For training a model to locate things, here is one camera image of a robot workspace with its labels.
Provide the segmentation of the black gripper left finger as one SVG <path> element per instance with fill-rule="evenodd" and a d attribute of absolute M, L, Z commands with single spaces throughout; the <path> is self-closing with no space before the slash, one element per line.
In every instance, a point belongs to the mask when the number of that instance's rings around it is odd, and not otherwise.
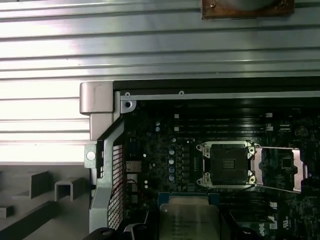
<path fill-rule="evenodd" d="M 101 227 L 88 235 L 88 240 L 158 240 L 159 210 L 148 210 L 144 222 L 131 223 L 117 230 Z"/>

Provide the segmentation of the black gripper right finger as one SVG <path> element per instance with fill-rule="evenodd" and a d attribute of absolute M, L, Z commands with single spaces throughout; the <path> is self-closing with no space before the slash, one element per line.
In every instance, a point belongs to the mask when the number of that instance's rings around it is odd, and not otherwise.
<path fill-rule="evenodd" d="M 257 232 L 240 226 L 227 210 L 219 211 L 220 240 L 260 240 Z"/>

